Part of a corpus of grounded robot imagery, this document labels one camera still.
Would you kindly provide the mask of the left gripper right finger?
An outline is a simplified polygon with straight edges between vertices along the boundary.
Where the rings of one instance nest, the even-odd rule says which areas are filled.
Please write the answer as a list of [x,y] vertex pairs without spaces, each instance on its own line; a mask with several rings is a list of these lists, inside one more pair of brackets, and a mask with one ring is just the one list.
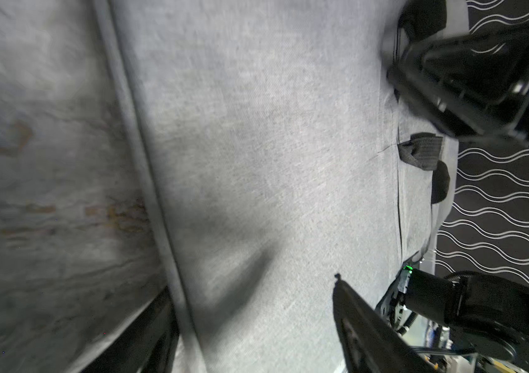
[[434,371],[339,274],[335,278],[334,322],[348,372]]

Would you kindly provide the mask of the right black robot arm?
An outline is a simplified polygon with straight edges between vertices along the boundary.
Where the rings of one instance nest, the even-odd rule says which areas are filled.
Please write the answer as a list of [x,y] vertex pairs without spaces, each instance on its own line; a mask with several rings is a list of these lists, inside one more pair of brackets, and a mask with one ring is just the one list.
[[[414,165],[441,169],[444,137],[529,146],[529,23],[508,30],[408,46],[388,70],[396,94],[436,135],[404,143]],[[447,278],[404,267],[376,311],[396,332],[400,307],[455,332],[466,351],[529,369],[529,288],[492,274]]]

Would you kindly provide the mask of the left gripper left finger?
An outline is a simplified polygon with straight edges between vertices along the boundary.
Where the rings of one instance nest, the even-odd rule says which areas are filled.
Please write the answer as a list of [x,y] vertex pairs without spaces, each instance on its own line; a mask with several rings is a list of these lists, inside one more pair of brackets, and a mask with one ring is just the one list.
[[163,289],[84,372],[171,372],[180,332],[168,289]]

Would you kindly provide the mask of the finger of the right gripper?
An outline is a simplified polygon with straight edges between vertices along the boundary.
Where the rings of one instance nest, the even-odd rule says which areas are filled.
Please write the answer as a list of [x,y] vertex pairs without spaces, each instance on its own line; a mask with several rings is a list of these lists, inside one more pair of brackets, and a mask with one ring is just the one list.
[[411,44],[387,78],[447,136],[529,140],[529,23]]

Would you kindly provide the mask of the grey laptop bag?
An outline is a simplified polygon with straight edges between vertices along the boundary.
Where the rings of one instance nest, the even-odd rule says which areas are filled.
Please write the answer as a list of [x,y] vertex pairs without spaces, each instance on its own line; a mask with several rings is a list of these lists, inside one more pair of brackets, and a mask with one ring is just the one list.
[[375,305],[452,196],[385,74],[401,1],[97,1],[185,372],[340,372],[335,274]]

